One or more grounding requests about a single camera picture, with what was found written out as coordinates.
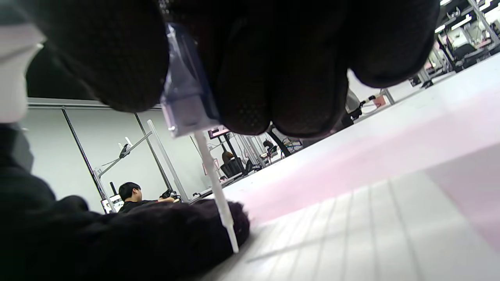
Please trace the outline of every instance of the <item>black hair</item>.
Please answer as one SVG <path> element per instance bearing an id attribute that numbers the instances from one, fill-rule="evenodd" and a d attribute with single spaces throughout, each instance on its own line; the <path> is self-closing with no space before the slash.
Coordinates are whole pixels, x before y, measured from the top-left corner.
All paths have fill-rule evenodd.
<path id="1" fill-rule="evenodd" d="M 125 199 L 132 197 L 132 190 L 134 189 L 141 190 L 141 187 L 137 183 L 125 182 L 118 188 L 118 194 L 125 201 Z"/>
<path id="2" fill-rule="evenodd" d="M 273 145 L 273 143 L 272 143 L 272 142 L 270 142 L 270 141 L 269 141 L 269 140 L 267 140 L 267 139 L 266 139 L 266 140 L 264 140 L 264 142 L 263 142 L 262 144 L 263 144 L 263 145 L 264 145 L 267 149 L 271 149 L 271 148 L 273 148 L 273 146 L 274 146 L 274 145 Z"/>

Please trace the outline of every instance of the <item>computer screen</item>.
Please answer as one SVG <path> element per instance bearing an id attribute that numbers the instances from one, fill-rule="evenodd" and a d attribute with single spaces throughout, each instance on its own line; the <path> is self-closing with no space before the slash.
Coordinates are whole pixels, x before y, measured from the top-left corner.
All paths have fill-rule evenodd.
<path id="1" fill-rule="evenodd" d="M 111 202 L 113 202 L 114 209 L 117 212 L 124 205 L 124 202 L 120 198 L 120 195 L 111 196 L 109 199 L 111 199 Z M 104 208 L 104 211 L 106 211 L 106 214 L 111 213 L 111 207 L 110 207 L 110 204 L 108 203 L 108 200 L 104 199 L 100 203 L 102 204 L 102 207 Z"/>
<path id="2" fill-rule="evenodd" d="M 223 136 L 224 134 L 227 134 L 229 132 L 231 132 L 231 131 L 228 128 L 221 125 L 221 126 L 211 128 L 210 130 L 208 130 L 208 136 L 210 137 L 211 140 L 213 140 L 213 139 L 220 137 L 220 136 Z"/>

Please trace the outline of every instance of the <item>gloved finger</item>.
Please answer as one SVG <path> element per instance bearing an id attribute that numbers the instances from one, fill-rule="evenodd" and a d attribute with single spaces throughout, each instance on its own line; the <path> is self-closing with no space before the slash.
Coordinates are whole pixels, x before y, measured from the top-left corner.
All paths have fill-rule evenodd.
<path id="1" fill-rule="evenodd" d="M 262 134 L 271 118 L 266 96 L 270 18 L 266 7 L 255 7 L 262 12 L 250 12 L 234 25 L 214 91 L 224 125 L 245 135 Z"/>
<path id="2" fill-rule="evenodd" d="M 268 92 L 272 122 L 287 136 L 326 135 L 345 111 L 347 64 L 338 39 L 346 2 L 280 2 L 274 23 L 274 83 Z"/>
<path id="3" fill-rule="evenodd" d="M 65 68 L 115 110 L 156 105 L 169 67 L 162 15 L 148 0 L 19 0 Z"/>
<path id="4" fill-rule="evenodd" d="M 364 28 L 349 53 L 349 67 L 364 84 L 386 88 L 418 72 L 435 41 L 438 0 L 353 1 L 353 21 Z"/>

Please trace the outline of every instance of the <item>cable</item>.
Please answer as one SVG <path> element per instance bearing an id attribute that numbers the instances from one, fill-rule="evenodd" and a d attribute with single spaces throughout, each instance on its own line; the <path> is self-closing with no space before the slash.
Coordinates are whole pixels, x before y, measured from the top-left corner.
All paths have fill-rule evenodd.
<path id="1" fill-rule="evenodd" d="M 195 149 L 196 149 L 196 151 L 198 152 L 199 156 L 200 156 L 201 158 L 203 158 L 203 157 L 202 157 L 202 154 L 201 154 L 201 153 L 200 153 L 200 151 L 198 150 L 198 146 L 196 146 L 196 143 L 195 143 L 195 141 L 193 140 L 193 137 L 192 137 L 192 136 L 189 136 L 189 138 L 191 139 L 192 145 L 194 146 L 194 148 L 195 148 Z"/>

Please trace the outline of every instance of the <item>plastic tube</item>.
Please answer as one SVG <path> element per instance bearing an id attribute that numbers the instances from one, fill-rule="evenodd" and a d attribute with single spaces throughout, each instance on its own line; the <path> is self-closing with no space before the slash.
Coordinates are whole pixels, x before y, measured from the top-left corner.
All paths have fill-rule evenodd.
<path id="1" fill-rule="evenodd" d="M 217 204 L 217 209 L 219 211 L 220 220 L 222 225 L 227 230 L 227 235 L 229 235 L 229 240 L 231 241 L 232 251 L 236 254 L 240 251 L 238 247 L 238 241 L 236 239 L 235 229 L 233 228 L 233 216 L 231 215 L 231 210 L 229 209 L 226 197 L 222 192 L 222 185 L 217 178 L 214 160 L 210 155 L 209 149 L 207 147 L 207 139 L 203 135 L 202 131 L 194 132 L 194 139 L 198 143 L 199 151 L 201 153 L 201 159 L 205 165 L 210 181 L 212 182 L 212 193 L 215 197 L 215 204 Z"/>

